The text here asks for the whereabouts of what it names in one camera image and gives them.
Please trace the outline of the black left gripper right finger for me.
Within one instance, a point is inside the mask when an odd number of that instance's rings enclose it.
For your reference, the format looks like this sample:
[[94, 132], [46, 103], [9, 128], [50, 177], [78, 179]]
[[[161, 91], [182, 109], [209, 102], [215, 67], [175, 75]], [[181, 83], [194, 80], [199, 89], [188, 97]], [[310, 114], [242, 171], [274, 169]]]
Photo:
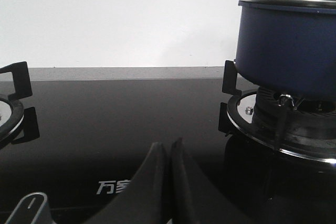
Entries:
[[174, 223], [252, 223], [210, 182], [182, 139], [171, 148]]

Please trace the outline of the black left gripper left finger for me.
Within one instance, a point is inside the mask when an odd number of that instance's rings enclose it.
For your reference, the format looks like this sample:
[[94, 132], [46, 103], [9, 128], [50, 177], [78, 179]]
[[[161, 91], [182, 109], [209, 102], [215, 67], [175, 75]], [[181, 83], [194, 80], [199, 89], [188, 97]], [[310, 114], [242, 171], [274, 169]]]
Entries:
[[161, 223], [165, 165], [162, 143], [153, 143], [126, 189], [86, 223]]

